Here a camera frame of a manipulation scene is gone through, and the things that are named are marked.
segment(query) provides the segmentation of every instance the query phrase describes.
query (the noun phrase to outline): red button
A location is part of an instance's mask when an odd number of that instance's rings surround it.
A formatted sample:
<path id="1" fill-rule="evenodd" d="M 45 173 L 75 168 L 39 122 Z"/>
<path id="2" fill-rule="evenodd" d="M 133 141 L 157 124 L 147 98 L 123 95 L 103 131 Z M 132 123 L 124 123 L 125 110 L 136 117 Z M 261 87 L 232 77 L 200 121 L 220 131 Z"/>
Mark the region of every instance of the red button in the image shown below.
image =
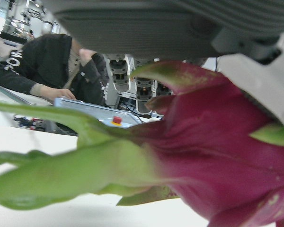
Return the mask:
<path id="1" fill-rule="evenodd" d="M 121 124 L 121 121 L 122 121 L 122 118 L 121 118 L 121 117 L 114 116 L 114 118 L 113 118 L 113 123 Z"/>

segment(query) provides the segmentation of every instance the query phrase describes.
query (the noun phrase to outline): black jacket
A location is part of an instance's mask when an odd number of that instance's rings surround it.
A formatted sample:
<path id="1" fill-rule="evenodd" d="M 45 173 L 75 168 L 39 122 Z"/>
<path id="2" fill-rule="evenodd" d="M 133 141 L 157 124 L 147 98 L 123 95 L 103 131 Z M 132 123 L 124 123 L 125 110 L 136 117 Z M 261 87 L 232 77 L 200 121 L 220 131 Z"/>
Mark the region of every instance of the black jacket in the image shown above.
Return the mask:
<path id="1" fill-rule="evenodd" d="M 0 85 L 25 94 L 35 83 L 63 88 L 68 80 L 70 51 L 71 37 L 65 34 L 46 34 L 30 41 L 21 50 L 11 51 L 2 62 Z M 70 91 L 83 102 L 103 105 L 102 87 L 107 82 L 105 59 L 96 53 L 84 67 L 80 65 Z"/>

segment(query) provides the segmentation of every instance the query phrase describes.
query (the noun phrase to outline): white mechanical component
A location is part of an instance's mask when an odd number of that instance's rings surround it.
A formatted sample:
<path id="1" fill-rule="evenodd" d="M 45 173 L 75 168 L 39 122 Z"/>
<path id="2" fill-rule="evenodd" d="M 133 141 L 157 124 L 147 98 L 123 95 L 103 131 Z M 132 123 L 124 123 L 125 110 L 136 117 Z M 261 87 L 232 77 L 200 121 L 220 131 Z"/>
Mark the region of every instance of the white mechanical component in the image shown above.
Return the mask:
<path id="1" fill-rule="evenodd" d="M 218 68 L 284 124 L 284 44 L 272 63 L 262 65 L 243 54 L 225 55 Z"/>

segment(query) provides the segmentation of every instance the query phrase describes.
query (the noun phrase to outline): emergency stop button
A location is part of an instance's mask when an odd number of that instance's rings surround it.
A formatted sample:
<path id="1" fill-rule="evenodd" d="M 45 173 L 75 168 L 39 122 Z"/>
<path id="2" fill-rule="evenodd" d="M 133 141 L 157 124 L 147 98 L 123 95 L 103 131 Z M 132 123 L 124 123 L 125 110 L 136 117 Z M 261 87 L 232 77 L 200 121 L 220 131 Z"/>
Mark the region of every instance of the emergency stop button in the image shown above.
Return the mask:
<path id="1" fill-rule="evenodd" d="M 120 126 L 121 125 L 121 121 L 122 121 L 121 117 L 114 116 L 112 124 Z"/>

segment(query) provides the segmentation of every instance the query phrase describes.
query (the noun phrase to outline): hand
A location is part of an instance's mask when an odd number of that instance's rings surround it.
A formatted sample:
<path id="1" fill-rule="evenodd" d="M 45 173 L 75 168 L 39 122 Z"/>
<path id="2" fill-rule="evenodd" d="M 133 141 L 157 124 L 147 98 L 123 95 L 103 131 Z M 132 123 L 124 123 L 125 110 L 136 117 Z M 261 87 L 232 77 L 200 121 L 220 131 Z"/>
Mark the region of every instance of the hand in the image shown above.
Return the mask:
<path id="1" fill-rule="evenodd" d="M 81 58 L 82 61 L 90 61 L 91 57 L 97 53 L 96 51 L 92 51 L 89 49 L 80 49 L 79 50 L 79 56 Z"/>
<path id="2" fill-rule="evenodd" d="M 48 86 L 42 86 L 40 89 L 40 95 L 42 97 L 54 100 L 55 98 L 65 96 L 70 99 L 76 99 L 73 93 L 69 89 L 56 89 Z"/>

